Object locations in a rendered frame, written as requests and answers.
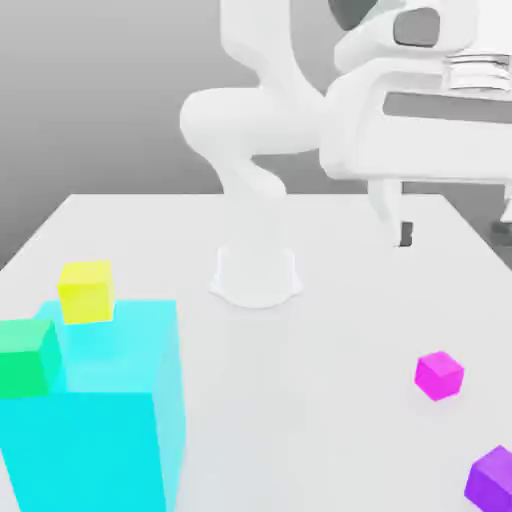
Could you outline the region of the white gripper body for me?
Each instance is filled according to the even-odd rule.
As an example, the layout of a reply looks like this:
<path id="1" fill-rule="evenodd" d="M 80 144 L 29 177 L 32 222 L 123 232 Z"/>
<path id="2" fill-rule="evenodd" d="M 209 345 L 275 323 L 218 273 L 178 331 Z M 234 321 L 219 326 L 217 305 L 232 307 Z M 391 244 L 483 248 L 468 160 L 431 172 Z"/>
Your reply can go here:
<path id="1" fill-rule="evenodd" d="M 320 163 L 334 179 L 512 181 L 512 93 L 463 94 L 437 74 L 354 72 L 326 95 Z"/>

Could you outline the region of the small magenta cube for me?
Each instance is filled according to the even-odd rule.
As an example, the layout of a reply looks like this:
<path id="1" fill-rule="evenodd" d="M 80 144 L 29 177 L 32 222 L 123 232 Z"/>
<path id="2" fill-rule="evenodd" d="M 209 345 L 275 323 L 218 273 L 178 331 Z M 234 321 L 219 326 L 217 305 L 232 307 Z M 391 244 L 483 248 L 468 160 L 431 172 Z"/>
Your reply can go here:
<path id="1" fill-rule="evenodd" d="M 447 352 L 438 351 L 418 358 L 415 384 L 433 401 L 459 393 L 464 367 Z"/>

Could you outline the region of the small purple cube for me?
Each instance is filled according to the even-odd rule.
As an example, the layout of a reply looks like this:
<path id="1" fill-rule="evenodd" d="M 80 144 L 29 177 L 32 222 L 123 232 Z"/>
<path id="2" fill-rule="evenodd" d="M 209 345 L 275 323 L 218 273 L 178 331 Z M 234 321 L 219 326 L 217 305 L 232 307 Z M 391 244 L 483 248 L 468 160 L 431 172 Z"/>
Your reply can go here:
<path id="1" fill-rule="evenodd" d="M 499 445 L 475 461 L 464 496 L 482 512 L 512 512 L 512 452 Z"/>

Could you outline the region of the small yellow cube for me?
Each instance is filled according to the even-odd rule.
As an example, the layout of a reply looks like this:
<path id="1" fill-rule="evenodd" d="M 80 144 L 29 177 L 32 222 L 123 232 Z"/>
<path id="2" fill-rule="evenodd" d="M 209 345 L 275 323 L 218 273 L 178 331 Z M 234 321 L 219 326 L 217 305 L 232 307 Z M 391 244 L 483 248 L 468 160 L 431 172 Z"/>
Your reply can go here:
<path id="1" fill-rule="evenodd" d="M 112 320 L 115 299 L 110 261 L 66 263 L 57 288 L 65 324 Z"/>

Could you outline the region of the small green cube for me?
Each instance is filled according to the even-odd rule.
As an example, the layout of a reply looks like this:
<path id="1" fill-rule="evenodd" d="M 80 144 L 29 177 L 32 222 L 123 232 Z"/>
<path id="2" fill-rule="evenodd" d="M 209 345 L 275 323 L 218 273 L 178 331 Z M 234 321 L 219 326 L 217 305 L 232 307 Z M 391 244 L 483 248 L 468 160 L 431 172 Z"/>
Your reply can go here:
<path id="1" fill-rule="evenodd" d="M 0 398 L 49 394 L 62 366 L 51 319 L 0 321 Z"/>

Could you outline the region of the large cyan box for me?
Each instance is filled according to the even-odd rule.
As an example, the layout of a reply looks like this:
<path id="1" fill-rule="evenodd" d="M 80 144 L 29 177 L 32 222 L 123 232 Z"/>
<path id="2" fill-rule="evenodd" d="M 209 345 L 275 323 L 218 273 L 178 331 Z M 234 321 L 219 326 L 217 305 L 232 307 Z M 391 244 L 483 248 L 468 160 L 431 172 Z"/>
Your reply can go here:
<path id="1" fill-rule="evenodd" d="M 186 419 L 176 304 L 120 300 L 111 321 L 54 322 L 46 396 L 0 398 L 0 454 L 20 512 L 174 512 Z"/>

